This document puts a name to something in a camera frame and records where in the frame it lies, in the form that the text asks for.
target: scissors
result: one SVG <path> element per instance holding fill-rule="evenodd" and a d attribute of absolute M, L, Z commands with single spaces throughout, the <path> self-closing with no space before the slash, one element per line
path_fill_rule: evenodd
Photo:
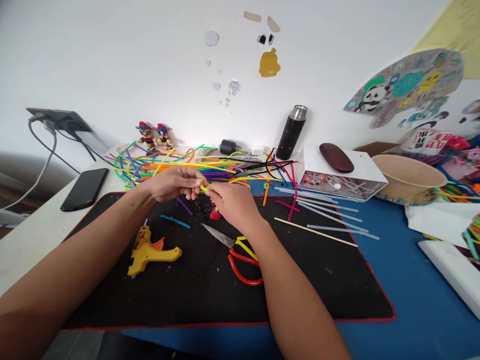
<path fill-rule="evenodd" d="M 245 245 L 242 240 L 246 240 L 247 238 L 245 236 L 239 236 L 236 238 L 236 240 L 229 238 L 228 236 L 224 235 L 218 230 L 215 230 L 213 227 L 202 224 L 205 229 L 207 229 L 210 234 L 212 234 L 219 242 L 222 244 L 225 244 L 230 248 L 230 254 L 228 255 L 228 261 L 230 262 L 231 269 L 233 270 L 233 273 L 236 275 L 236 277 L 244 284 L 249 285 L 249 286 L 258 286 L 261 283 L 264 282 L 264 278 L 261 277 L 257 280 L 249 280 L 246 277 L 244 277 L 240 271 L 237 269 L 237 266 L 235 265 L 234 258 L 237 258 L 243 262 L 255 265 L 260 267 L 259 261 L 255 253 L 250 250 L 247 245 Z M 252 258 L 240 255 L 234 250 L 234 245 L 240 245 Z"/>

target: white desk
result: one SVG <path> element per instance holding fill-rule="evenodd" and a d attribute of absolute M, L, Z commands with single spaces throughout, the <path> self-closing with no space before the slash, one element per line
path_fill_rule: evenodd
<path fill-rule="evenodd" d="M 183 150 L 186 151 L 188 148 L 178 148 L 180 153 Z M 117 153 L 116 147 L 110 152 L 115 155 Z M 130 153 L 135 157 L 145 155 L 143 151 L 136 147 L 132 148 Z M 103 168 L 110 169 L 110 171 L 97 199 L 107 193 L 125 191 L 125 183 L 119 179 L 111 166 L 105 161 L 97 160 L 87 170 Z M 0 296 L 56 248 L 92 208 L 88 207 L 73 212 L 60 211 L 60 206 L 76 181 L 77 178 L 73 179 L 0 240 Z"/>

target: hand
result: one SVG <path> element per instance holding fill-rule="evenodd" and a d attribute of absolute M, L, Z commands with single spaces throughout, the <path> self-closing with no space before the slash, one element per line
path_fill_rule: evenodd
<path fill-rule="evenodd" d="M 239 184 L 214 182 L 207 186 L 208 195 L 225 219 L 242 234 L 264 219 L 250 191 Z"/>
<path fill-rule="evenodd" d="M 188 166 L 173 166 L 139 186 L 146 188 L 152 198 L 162 203 L 182 194 L 185 194 L 187 200 L 195 200 L 200 194 L 202 182 L 208 184 L 200 171 Z"/>

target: electrical outlet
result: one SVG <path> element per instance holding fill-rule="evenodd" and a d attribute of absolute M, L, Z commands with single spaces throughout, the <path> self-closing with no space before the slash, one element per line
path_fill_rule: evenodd
<path fill-rule="evenodd" d="M 40 109 L 35 107 L 27 107 L 26 109 L 32 115 L 43 114 L 48 117 L 49 120 L 55 123 L 57 130 L 63 130 L 67 133 L 77 131 L 92 132 L 90 126 L 75 111 Z"/>

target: black water bottle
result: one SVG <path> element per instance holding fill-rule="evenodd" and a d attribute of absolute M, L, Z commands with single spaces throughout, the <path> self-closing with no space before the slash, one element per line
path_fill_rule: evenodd
<path fill-rule="evenodd" d="M 308 107 L 295 105 L 286 120 L 280 143 L 276 149 L 276 157 L 280 160 L 288 160 L 294 152 L 295 145 L 307 119 Z"/>

